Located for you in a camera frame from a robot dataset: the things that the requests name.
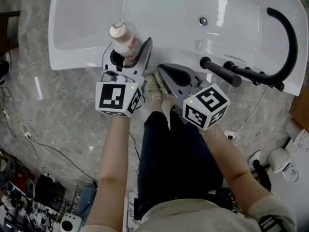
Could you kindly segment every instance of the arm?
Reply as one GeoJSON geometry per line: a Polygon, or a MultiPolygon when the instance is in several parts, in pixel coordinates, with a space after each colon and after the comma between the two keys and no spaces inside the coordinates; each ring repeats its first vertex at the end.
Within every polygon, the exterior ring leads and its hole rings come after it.
{"type": "Polygon", "coordinates": [[[122,231],[130,119],[113,117],[101,155],[98,191],[87,225],[122,231]]]}
{"type": "Polygon", "coordinates": [[[270,193],[252,176],[249,166],[239,150],[228,140],[222,130],[214,125],[201,131],[224,178],[230,186],[240,208],[247,212],[252,204],[270,193]]]}

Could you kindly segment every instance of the shirt sleeve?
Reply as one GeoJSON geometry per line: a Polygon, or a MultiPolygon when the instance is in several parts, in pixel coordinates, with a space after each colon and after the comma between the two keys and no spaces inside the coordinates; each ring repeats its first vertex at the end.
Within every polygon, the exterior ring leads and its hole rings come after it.
{"type": "Polygon", "coordinates": [[[86,225],[82,227],[80,232],[118,232],[112,228],[103,225],[86,225]]]}
{"type": "Polygon", "coordinates": [[[255,202],[248,210],[248,215],[258,222],[267,216],[281,220],[288,232],[296,231],[296,222],[293,213],[282,203],[281,198],[266,196],[255,202]]]}

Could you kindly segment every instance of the white marker cube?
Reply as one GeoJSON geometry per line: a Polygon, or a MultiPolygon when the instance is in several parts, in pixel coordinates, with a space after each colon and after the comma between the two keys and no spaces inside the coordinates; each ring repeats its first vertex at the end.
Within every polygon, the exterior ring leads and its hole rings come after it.
{"type": "Polygon", "coordinates": [[[205,131],[224,117],[230,103],[218,85],[212,84],[183,101],[183,118],[205,131]]]}
{"type": "Polygon", "coordinates": [[[138,83],[98,82],[96,110],[106,115],[131,117],[141,96],[138,83]]]}

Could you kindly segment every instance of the person's left arm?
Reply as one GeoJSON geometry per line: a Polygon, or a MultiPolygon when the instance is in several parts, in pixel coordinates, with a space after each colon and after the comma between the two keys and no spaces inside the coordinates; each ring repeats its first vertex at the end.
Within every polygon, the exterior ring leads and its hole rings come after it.
{"type": "Polygon", "coordinates": [[[129,118],[112,118],[101,155],[98,191],[87,225],[103,225],[118,232],[122,230],[129,126],[129,118]]]}

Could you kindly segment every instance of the person's right arm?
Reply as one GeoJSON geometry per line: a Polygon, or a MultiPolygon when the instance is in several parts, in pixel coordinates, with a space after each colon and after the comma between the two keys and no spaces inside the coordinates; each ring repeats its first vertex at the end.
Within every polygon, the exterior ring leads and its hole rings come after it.
{"type": "Polygon", "coordinates": [[[261,198],[270,195],[254,179],[243,155],[228,140],[218,125],[201,131],[201,134],[244,212],[247,212],[251,205],[261,198]]]}

